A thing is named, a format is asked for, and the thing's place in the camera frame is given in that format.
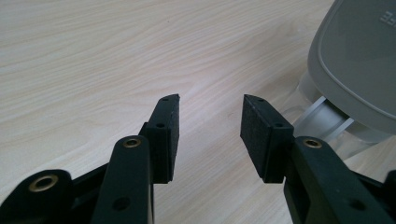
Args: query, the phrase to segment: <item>light wood table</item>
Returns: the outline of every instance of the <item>light wood table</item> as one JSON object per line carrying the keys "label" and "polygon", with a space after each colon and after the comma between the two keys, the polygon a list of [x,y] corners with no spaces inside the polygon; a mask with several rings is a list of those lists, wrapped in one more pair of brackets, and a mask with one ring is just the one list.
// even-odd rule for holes
{"label": "light wood table", "polygon": [[[180,94],[174,181],[156,223],[291,223],[239,137],[243,95],[279,108],[330,0],[1,1],[0,202],[25,177],[108,162],[157,101]],[[383,181],[396,139],[349,160]]]}

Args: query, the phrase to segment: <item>wood grain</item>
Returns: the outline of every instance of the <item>wood grain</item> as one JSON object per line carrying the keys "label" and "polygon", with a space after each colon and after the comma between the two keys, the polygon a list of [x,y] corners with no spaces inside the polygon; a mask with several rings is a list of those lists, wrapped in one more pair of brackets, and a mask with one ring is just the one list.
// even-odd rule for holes
{"label": "wood grain", "polygon": [[[157,223],[291,223],[239,137],[243,94],[280,108],[330,0],[1,1],[0,201],[25,177],[75,178],[179,93],[175,179]],[[396,139],[349,159],[383,180]]]}

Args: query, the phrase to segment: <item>gray plastic object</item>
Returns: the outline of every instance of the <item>gray plastic object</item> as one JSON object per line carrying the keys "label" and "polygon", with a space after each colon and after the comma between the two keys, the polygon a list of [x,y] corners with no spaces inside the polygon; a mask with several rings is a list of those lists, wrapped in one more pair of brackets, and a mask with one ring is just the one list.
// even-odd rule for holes
{"label": "gray plastic object", "polygon": [[348,131],[373,145],[396,134],[396,0],[335,1],[298,91],[313,104],[293,124],[295,136],[330,142]]}

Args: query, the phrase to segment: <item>wooden surface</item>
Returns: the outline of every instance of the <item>wooden surface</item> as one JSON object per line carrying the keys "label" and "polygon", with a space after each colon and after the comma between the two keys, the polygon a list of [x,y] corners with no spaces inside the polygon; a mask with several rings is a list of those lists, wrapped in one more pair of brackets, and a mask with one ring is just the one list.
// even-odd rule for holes
{"label": "wooden surface", "polygon": [[[243,95],[282,106],[330,0],[1,1],[0,202],[25,177],[108,162],[179,93],[174,181],[156,223],[291,223],[239,137]],[[349,159],[383,181],[396,140]]]}

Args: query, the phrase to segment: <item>screw hole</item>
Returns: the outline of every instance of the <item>screw hole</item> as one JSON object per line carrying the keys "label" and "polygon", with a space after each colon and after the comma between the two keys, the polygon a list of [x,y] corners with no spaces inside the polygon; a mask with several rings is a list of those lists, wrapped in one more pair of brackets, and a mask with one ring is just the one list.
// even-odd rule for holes
{"label": "screw hole", "polygon": [[322,144],[314,139],[305,139],[304,140],[304,145],[308,146],[308,147],[314,147],[314,148],[321,148]]}
{"label": "screw hole", "polygon": [[57,175],[44,175],[37,178],[29,185],[29,190],[32,192],[41,192],[52,188],[58,182]]}
{"label": "screw hole", "polygon": [[364,211],[366,210],[366,205],[361,202],[360,200],[357,199],[349,199],[347,200],[349,206],[351,206],[352,208],[359,210],[359,211]]}
{"label": "screw hole", "polygon": [[113,209],[116,211],[122,211],[127,209],[129,207],[129,204],[131,204],[131,200],[129,200],[129,198],[127,197],[118,198],[113,203]]}
{"label": "screw hole", "polygon": [[137,138],[130,138],[125,140],[125,142],[123,143],[124,147],[137,147],[139,146],[141,143],[141,141]]}

